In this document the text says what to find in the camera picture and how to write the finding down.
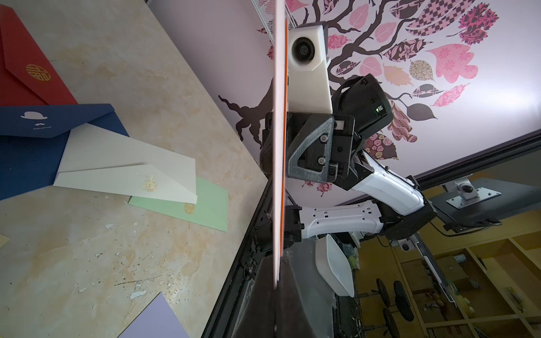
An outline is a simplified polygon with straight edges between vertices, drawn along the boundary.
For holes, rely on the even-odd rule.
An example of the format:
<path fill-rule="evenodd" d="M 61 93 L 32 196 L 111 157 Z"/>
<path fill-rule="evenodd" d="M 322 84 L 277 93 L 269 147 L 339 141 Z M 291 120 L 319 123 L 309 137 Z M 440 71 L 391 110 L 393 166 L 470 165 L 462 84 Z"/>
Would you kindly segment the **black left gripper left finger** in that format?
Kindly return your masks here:
<path fill-rule="evenodd" d="M 276 333 L 276 288 L 273 257 L 261 261 L 254 288 L 242 319 L 243 337 L 274 337 Z"/>

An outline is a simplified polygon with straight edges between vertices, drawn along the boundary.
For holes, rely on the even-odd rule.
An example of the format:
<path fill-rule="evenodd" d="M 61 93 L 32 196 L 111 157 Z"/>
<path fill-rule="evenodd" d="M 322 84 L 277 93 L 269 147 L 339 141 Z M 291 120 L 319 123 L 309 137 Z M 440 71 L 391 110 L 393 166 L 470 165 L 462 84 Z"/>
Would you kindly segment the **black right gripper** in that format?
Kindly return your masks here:
<path fill-rule="evenodd" d="M 365 149 L 393 119 L 379 81 L 372 74 L 352 77 L 332 95 L 331 104 L 330 114 L 287 113 L 283 175 L 344 190 L 392 190 L 392 176 Z"/>

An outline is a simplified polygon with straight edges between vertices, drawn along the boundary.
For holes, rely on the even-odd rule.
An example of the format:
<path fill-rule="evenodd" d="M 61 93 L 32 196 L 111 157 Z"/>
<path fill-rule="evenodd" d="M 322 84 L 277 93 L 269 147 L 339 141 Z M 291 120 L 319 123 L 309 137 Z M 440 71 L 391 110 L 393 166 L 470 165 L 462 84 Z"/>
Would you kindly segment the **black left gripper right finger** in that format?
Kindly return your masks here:
<path fill-rule="evenodd" d="M 276 337 L 315 337 L 289 260 L 280 259 L 276 287 Z"/>

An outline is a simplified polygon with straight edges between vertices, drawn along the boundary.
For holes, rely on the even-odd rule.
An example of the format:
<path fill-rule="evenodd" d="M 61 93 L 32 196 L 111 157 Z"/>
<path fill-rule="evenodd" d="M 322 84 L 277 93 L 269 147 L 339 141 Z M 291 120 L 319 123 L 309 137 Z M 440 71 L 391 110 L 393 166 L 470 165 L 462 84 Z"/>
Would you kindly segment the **lilac purple envelope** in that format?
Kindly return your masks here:
<path fill-rule="evenodd" d="M 118 337 L 188 338 L 189 336 L 176 314 L 174 314 L 173 309 L 169 306 L 166 298 L 160 293 Z"/>

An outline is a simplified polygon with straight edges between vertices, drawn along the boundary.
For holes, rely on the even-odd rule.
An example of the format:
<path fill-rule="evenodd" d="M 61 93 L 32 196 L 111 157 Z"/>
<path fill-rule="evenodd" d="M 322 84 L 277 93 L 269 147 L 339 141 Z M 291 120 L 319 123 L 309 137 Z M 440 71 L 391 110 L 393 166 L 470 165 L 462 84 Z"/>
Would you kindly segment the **pink envelope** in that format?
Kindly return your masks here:
<path fill-rule="evenodd" d="M 273 287 L 278 288 L 283 255 L 285 223 L 285 143 L 287 123 L 287 46 L 286 2 L 274 2 L 274 79 L 273 79 Z"/>

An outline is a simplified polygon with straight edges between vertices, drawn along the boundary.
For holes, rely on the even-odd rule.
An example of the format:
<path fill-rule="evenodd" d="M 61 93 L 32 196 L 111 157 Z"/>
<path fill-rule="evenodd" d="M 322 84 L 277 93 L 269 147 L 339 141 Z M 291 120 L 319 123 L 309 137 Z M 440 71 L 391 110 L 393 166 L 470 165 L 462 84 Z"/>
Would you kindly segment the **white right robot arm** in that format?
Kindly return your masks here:
<path fill-rule="evenodd" d="M 372 147 L 383 146 L 376 133 L 394 118 L 373 76 L 353 77 L 331 92 L 323 78 L 290 75 L 287 101 L 283 122 L 266 116 L 263 172 L 275 183 L 295 178 L 367 196 L 359 204 L 309 208 L 287 206 L 284 193 L 275 193 L 283 214 L 278 224 L 287 239 L 361 232 L 403 240 L 435 218 L 433 205 L 414 178 L 393 173 L 370 153 Z"/>

